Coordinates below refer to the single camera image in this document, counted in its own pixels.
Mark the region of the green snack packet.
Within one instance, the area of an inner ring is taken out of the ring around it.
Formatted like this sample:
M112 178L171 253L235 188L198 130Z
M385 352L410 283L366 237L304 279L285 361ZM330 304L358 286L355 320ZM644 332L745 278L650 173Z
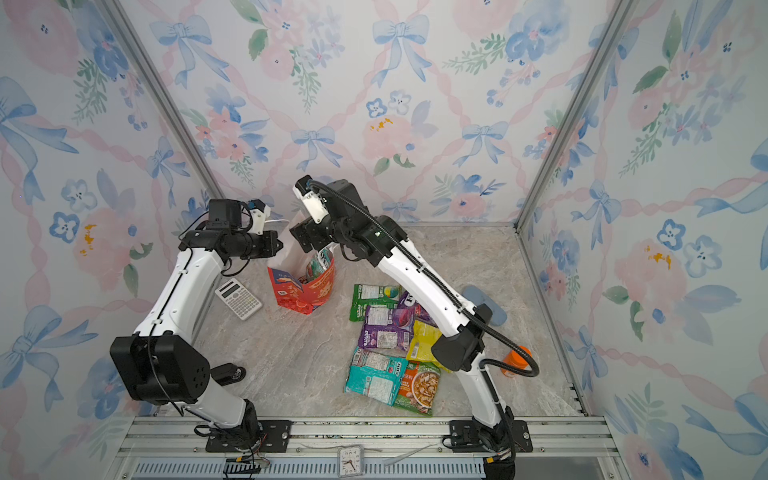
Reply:
M394 309L397 307L402 290L397 285L369 285L355 284L349 311L351 322L364 320L365 312L369 306Z

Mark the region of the Fox's mint blossom candy bag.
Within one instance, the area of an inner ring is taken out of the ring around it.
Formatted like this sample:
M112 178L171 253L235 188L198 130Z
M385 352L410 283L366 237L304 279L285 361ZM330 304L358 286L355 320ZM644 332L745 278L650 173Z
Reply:
M305 266L305 274L299 278L299 282L305 285L317 280L330 269L333 259L333 253L329 247L312 252Z

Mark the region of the red paper gift bag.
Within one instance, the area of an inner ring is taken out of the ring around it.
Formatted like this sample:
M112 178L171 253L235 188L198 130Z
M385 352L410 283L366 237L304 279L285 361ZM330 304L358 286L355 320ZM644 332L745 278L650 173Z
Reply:
M305 285L299 282L299 278L305 274L305 266L311 253L316 251L305 253L289 229L305 219L306 216L299 212L288 222L279 234L283 248L267 262L267 269L277 304L310 315L329 300L334 286L336 265L333 259L330 269L317 280Z

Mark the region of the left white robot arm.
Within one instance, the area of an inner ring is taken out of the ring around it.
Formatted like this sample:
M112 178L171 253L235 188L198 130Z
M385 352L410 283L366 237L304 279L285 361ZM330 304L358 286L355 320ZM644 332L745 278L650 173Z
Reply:
M271 258L282 247L274 230L184 234L174 270L155 305L131 335L115 338L110 347L130 397L157 406L175 404L222 430L255 431L253 403L212 378L210 363L192 346L192 336L228 261Z

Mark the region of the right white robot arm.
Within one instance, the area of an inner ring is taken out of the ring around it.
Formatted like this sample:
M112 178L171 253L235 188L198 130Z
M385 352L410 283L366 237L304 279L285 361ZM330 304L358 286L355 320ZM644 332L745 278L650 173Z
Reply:
M326 216L319 223L312 218L303 220L289 231L304 252L339 244L404 287L441 331L436 359L456 373L474 420L488 428L501 422L498 399L481 373L483 334L471 324L476 307L443 282L397 222L388 216L373 220Z

